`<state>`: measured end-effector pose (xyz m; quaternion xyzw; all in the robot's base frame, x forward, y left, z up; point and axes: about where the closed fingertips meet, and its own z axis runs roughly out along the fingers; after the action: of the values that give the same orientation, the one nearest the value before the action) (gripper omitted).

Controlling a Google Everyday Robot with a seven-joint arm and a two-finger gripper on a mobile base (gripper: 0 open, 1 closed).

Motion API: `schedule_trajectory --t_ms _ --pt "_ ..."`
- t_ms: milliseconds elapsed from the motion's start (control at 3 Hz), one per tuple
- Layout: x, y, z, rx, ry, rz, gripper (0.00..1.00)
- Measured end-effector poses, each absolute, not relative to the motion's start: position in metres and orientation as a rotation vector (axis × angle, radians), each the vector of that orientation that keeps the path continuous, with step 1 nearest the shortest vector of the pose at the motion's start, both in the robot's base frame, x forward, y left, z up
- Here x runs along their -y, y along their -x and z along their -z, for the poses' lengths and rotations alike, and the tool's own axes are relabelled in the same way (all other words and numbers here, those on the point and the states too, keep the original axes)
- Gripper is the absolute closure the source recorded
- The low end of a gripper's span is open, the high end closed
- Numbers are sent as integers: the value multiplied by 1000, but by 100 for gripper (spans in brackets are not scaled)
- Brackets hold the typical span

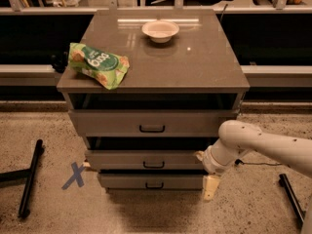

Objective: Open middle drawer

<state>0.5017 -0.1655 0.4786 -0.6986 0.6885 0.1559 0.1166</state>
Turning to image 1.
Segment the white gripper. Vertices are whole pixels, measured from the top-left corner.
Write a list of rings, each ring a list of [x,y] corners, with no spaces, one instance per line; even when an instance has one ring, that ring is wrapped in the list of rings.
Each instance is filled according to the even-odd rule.
[[[205,152],[196,151],[194,156],[202,161],[204,169],[210,174],[203,177],[203,197],[205,201],[211,201],[220,183],[219,176],[227,169],[225,153],[211,145]]]

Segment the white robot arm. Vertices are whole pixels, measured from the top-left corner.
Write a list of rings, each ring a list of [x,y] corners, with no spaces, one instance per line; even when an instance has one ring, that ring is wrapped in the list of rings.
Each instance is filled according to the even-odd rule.
[[[269,134],[259,126],[229,120],[217,140],[195,157],[203,164],[202,199],[229,198],[228,220],[245,217],[249,234],[312,234],[312,140]]]

